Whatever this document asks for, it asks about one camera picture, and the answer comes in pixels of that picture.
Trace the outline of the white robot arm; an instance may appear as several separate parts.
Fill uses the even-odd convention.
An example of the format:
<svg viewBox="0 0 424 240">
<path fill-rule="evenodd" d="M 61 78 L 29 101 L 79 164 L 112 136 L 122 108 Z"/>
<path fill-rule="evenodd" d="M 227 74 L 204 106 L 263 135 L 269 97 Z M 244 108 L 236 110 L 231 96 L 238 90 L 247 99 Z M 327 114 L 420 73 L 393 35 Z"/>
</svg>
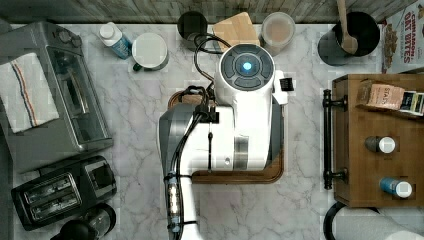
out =
<svg viewBox="0 0 424 240">
<path fill-rule="evenodd" d="M 158 120 L 169 240 L 203 240 L 194 206 L 192 175 L 199 171 L 261 171 L 282 148 L 281 110 L 288 103 L 284 73 L 255 44 L 226 50 L 212 79 L 214 95 L 190 86 L 198 104 L 180 103 Z"/>
</svg>

